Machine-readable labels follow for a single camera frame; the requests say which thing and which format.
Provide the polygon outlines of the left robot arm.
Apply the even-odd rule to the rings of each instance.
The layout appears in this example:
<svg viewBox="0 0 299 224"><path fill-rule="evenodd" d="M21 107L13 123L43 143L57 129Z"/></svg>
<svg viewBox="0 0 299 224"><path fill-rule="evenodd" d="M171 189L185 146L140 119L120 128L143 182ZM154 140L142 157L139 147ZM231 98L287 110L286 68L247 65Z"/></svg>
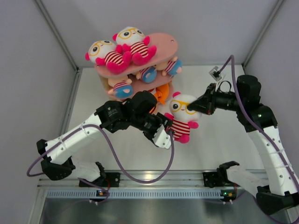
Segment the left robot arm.
<svg viewBox="0 0 299 224"><path fill-rule="evenodd" d="M43 157L43 173L53 181L73 176L101 186L106 180L106 173L99 162L82 162L72 156L92 141L100 133L114 133L132 126L142 131L144 136L155 146L168 149L170 136L166 129L168 120L162 114L156 115L151 110L157 100L148 91L140 91L124 101L107 101L71 131L54 140L39 140L37 148Z"/></svg>

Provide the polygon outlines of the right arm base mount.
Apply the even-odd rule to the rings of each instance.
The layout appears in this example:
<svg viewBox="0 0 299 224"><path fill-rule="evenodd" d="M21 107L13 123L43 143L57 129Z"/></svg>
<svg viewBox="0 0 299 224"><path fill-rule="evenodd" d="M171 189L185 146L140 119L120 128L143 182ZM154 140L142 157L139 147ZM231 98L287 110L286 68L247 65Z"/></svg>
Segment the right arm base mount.
<svg viewBox="0 0 299 224"><path fill-rule="evenodd" d="M230 182L221 172L203 172L203 181L205 187L233 187L234 184Z"/></svg>

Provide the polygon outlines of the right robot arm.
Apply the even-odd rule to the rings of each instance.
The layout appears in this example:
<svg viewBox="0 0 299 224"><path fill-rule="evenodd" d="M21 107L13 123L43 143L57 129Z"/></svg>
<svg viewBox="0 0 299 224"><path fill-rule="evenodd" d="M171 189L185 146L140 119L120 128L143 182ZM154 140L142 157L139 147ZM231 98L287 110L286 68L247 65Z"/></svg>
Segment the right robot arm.
<svg viewBox="0 0 299 224"><path fill-rule="evenodd" d="M266 215L287 210L299 204L299 179L294 173L280 141L278 123L271 108L260 102L261 84L251 75L241 75L233 82L233 91L223 92L218 84L209 84L205 93L194 97L175 92L166 117L172 121L174 139L190 140L190 131L198 128L201 114L212 115L216 109L233 111L253 141L268 179L257 178L230 161L217 168L216 177L206 185L235 184L249 192Z"/></svg>

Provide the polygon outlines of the orange shrimp plush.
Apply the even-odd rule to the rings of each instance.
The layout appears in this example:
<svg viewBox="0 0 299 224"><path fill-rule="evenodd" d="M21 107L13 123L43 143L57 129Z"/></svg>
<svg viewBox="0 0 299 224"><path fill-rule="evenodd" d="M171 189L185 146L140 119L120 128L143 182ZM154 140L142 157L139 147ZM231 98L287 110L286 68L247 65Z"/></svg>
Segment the orange shrimp plush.
<svg viewBox="0 0 299 224"><path fill-rule="evenodd" d="M154 95L154 97L157 100L156 106L154 106L152 108L152 110L150 111L150 113L154 113L157 110L158 104L162 104L162 105L166 104L166 100L169 96L169 84L166 83L164 85L150 89L150 90L148 90L148 92L150 92L152 95Z"/></svg>

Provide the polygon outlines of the white pink doll back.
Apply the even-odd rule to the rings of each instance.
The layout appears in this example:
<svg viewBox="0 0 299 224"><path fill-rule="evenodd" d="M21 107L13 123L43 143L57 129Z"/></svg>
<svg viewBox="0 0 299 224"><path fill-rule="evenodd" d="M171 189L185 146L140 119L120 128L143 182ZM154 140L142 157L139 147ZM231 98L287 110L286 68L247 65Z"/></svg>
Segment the white pink doll back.
<svg viewBox="0 0 299 224"><path fill-rule="evenodd" d="M170 127L173 132L173 138L182 144L190 141L190 132L199 127L201 114L197 111L188 109L188 105L197 98L192 95L183 94L179 91L174 92L169 104L170 113L164 115L172 121Z"/></svg>

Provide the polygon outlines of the boy doll black hair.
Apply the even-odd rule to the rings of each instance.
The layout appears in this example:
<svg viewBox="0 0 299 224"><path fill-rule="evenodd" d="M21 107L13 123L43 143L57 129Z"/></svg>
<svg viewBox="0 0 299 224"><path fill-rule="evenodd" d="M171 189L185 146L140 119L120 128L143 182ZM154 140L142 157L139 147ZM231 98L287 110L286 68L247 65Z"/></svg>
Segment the boy doll black hair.
<svg viewBox="0 0 299 224"><path fill-rule="evenodd" d="M156 70L161 71L163 77L167 74L175 76L176 74L182 72L183 64L178 57L175 56L167 62L156 64L154 67Z"/></svg>

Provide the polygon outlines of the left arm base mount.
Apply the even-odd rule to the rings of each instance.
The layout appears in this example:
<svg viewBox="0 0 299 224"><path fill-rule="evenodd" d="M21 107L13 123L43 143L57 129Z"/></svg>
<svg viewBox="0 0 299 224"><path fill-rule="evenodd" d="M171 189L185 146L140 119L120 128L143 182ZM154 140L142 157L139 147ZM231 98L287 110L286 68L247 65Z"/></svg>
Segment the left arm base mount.
<svg viewBox="0 0 299 224"><path fill-rule="evenodd" d="M119 172L104 172L89 175L85 178L86 181L90 181L93 185L99 187L113 187L118 188L120 183L120 173Z"/></svg>

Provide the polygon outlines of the boy doll striped shirt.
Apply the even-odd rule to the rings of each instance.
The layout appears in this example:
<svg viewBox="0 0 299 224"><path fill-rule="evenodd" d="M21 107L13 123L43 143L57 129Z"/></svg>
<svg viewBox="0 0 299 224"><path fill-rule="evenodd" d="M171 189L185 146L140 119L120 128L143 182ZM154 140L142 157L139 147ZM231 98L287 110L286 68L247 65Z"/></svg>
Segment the boy doll striped shirt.
<svg viewBox="0 0 299 224"><path fill-rule="evenodd" d="M135 77L145 83L151 83L157 77L157 70L153 66L150 66L136 72Z"/></svg>

